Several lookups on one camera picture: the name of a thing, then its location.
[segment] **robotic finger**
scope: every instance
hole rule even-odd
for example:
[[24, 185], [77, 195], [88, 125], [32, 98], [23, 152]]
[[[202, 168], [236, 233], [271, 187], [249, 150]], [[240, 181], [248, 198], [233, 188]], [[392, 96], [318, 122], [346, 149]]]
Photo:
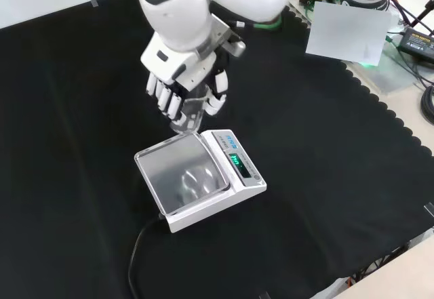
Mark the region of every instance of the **robotic finger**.
[[167, 104], [172, 97], [172, 91], [165, 85], [162, 87], [160, 96], [158, 97], [158, 108], [161, 110], [163, 115], [167, 115], [166, 108]]
[[161, 92], [163, 91], [164, 83], [160, 80], [157, 80], [157, 86], [155, 87], [155, 96], [157, 99], [160, 99]]
[[171, 120], [174, 120], [178, 116], [182, 103], [183, 103], [182, 98], [179, 95], [177, 94], [172, 95], [169, 108], [167, 109], [167, 115]]
[[148, 83], [146, 85], [146, 93], [153, 96], [155, 93], [155, 87], [157, 85], [157, 78], [154, 74], [149, 73]]
[[225, 70], [215, 75], [214, 83], [209, 84], [210, 96], [205, 103], [205, 112], [209, 116], [214, 116], [223, 107], [226, 102], [226, 93], [228, 91], [228, 76]]

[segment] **cable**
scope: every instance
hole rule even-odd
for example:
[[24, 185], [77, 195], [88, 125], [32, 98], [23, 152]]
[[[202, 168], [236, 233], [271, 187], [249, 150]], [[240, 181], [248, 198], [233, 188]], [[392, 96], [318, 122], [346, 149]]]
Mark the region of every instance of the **cable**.
[[384, 11], [387, 12], [387, 10], [389, 9], [390, 6], [391, 6], [391, 0], [387, 0], [387, 6], [386, 6], [386, 9]]
[[134, 287], [133, 276], [132, 276], [133, 269], [134, 269], [134, 263], [135, 263], [135, 260], [136, 260], [136, 252], [137, 252], [138, 246], [140, 245], [140, 241], [141, 241], [142, 238], [143, 238], [143, 234], [144, 234], [144, 233], [145, 233], [145, 232], [146, 232], [146, 231], [147, 231], [147, 230], [148, 230], [152, 225], [154, 225], [156, 222], [158, 222], [158, 221], [160, 221], [160, 220], [163, 220], [163, 219], [164, 219], [164, 216], [160, 213], [160, 214], [158, 215], [158, 217], [153, 218], [152, 220], [149, 220], [149, 221], [144, 225], [144, 227], [142, 228], [142, 230], [139, 232], [139, 234], [138, 234], [138, 236], [137, 236], [136, 243], [134, 244], [134, 249], [133, 249], [133, 252], [132, 252], [132, 254], [131, 254], [131, 258], [130, 258], [130, 264], [128, 265], [128, 283], [129, 283], [129, 285], [130, 285], [130, 290], [131, 290], [131, 293], [132, 293], [134, 299], [140, 299], [140, 297], [139, 297], [139, 295], [138, 295], [138, 292], [137, 292], [136, 288]]
[[243, 22], [243, 21], [237, 21], [237, 20], [227, 20], [226, 23], [231, 28], [255, 28], [255, 29], [262, 29], [262, 30], [268, 30], [268, 31], [276, 31], [283, 23], [282, 15], [279, 15], [279, 17], [272, 23], [255, 23], [255, 22]]
[[[347, 280], [348, 285], [350, 286], [350, 283], [352, 283], [351, 280], [354, 280], [354, 282], [357, 283], [357, 282], [360, 282], [361, 280], [365, 279], [367, 276], [376, 272], [378, 269], [380, 269], [381, 267], [383, 267], [387, 263], [391, 262], [396, 257], [398, 257], [398, 256], [402, 255], [403, 253], [405, 253], [406, 251], [408, 251], [408, 248], [409, 248], [409, 243], [406, 243], [405, 245], [394, 250], [390, 255], [384, 256], [381, 259], [379, 264], [377, 264], [377, 262], [374, 261], [374, 263], [371, 263], [367, 267], [362, 268], [360, 271], [356, 272], [354, 275], [352, 275], [351, 277], [348, 278], [348, 280]], [[376, 268], [374, 270], [368, 272], [368, 269], [372, 266], [372, 264], [375, 264]]]
[[312, 22], [312, 19], [309, 17], [308, 11], [313, 12], [312, 7], [313, 6], [310, 6], [310, 7], [309, 6], [305, 6], [304, 7], [304, 16], [306, 16], [306, 19], [309, 20], [309, 21], [311, 21], [311, 22]]
[[425, 90], [424, 94], [422, 95], [422, 100], [420, 101], [420, 109], [425, 118], [434, 125], [433, 96], [434, 87], [431, 85]]
[[408, 17], [406, 16], [406, 13], [404, 12], [404, 10], [402, 9], [401, 4], [398, 3], [397, 0], [391, 0], [393, 5], [395, 5], [396, 9], [399, 11], [399, 13], [402, 16], [402, 20], [404, 20], [404, 22], [408, 25], [411, 25], [410, 20], [408, 20]]
[[397, 2], [397, 0], [391, 0], [395, 5], [396, 8], [398, 9], [398, 11], [401, 13], [401, 15], [403, 16], [404, 21], [406, 21], [406, 23], [408, 25], [411, 25], [411, 22], [408, 20], [408, 17], [404, 14], [404, 12], [406, 12], [407, 14], [409, 14], [413, 19], [415, 19], [415, 21], [417, 21], [417, 23], [423, 25], [429, 32], [430, 32], [430, 36], [434, 35], [434, 32], [422, 21], [420, 21], [414, 14], [412, 14], [410, 11], [408, 11], [404, 6], [402, 6], [401, 4], [399, 4]]
[[[425, 91], [422, 95], [422, 98], [420, 99], [420, 111], [422, 111], [422, 114], [427, 119], [427, 121], [429, 121], [431, 124], [434, 125], [434, 103], [433, 103], [434, 82], [429, 81], [428, 79], [426, 79], [422, 75], [420, 75], [417, 62], [414, 62], [413, 68], [410, 66], [410, 64], [408, 64], [408, 61], [404, 58], [401, 50], [399, 50], [399, 48], [395, 45], [395, 43], [393, 41], [389, 41], [389, 40], [391, 40], [390, 37], [386, 38], [386, 40], [389, 43], [391, 43], [393, 46], [395, 46], [396, 50], [398, 51], [398, 54], [401, 56], [402, 60], [404, 61], [404, 63], [407, 65], [407, 67], [410, 69], [411, 72], [403, 66], [402, 66], [402, 68], [404, 68], [410, 74], [413, 74], [420, 81], [420, 83], [425, 87]], [[392, 260], [392, 259], [387, 258], [387, 259], [382, 260], [382, 262], [380, 263], [380, 267], [382, 265], [390, 262], [390, 260]]]

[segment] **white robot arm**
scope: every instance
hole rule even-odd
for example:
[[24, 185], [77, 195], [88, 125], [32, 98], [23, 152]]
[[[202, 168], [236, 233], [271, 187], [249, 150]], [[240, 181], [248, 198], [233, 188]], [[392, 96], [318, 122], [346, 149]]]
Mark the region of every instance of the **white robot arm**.
[[155, 33], [141, 61], [150, 71], [146, 91], [175, 124], [185, 122], [185, 96], [210, 73], [205, 111], [215, 115], [226, 100], [228, 88], [222, 49], [240, 56], [245, 45], [208, 6], [215, 1], [244, 18], [266, 22], [280, 14], [288, 0], [140, 0]]

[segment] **table surface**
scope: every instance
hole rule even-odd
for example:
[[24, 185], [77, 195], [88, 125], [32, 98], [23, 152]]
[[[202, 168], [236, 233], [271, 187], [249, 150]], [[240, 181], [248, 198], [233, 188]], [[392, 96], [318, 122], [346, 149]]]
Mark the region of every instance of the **table surface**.
[[432, 299], [434, 237], [356, 283], [336, 299]]
[[[133, 160], [173, 135], [144, 93], [153, 31], [137, 0], [98, 2], [0, 32], [4, 298], [129, 298], [132, 246], [158, 213]], [[209, 296], [307, 298], [431, 223], [428, 152], [339, 61], [304, 56], [288, 12], [284, 27], [246, 32], [228, 70], [238, 101], [205, 122], [234, 130], [269, 189], [180, 233], [156, 227], [139, 260], [150, 298], [197, 280], [203, 298], [217, 279]]]
[[[423, 11], [425, 4], [429, 0], [399, 0], [399, 2], [408, 10], [410, 10], [416, 16]], [[303, 16], [304, 9], [299, 6], [297, 0], [290, 0], [293, 5]], [[309, 18], [315, 19], [312, 12], [309, 13]], [[423, 22], [430, 27], [434, 27], [434, 11], [431, 12]], [[416, 30], [427, 33], [428, 31], [418, 24]], [[434, 153], [434, 125], [430, 124], [422, 115], [420, 111], [420, 99], [423, 94], [423, 87], [416, 78], [405, 72], [403, 68], [399, 67], [389, 57], [402, 62], [399, 55], [394, 52], [394, 49], [390, 49], [388, 52], [384, 52], [382, 60], [378, 68], [366, 68], [357, 63], [346, 62], [348, 69], [351, 70], [361, 82], [370, 88], [373, 94], [376, 94], [381, 102], [384, 102], [392, 111], [397, 114], [397, 117], [403, 120], [404, 125], [410, 128], [414, 135], [420, 139], [423, 146], [428, 147]], [[427, 79], [434, 78], [434, 70], [420, 70], [420, 73]], [[382, 92], [382, 90], [376, 85], [378, 81], [376, 79], [386, 79], [391, 85], [397, 82], [404, 84], [405, 87], [399, 88], [394, 92]]]

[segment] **electronic device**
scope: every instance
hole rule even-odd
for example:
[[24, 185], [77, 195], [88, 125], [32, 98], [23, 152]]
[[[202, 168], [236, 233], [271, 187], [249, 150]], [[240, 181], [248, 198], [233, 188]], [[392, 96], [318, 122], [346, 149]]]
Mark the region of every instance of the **electronic device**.
[[229, 129], [178, 135], [135, 160], [173, 233], [267, 189]]
[[434, 38], [407, 28], [398, 49], [415, 58], [434, 64]]

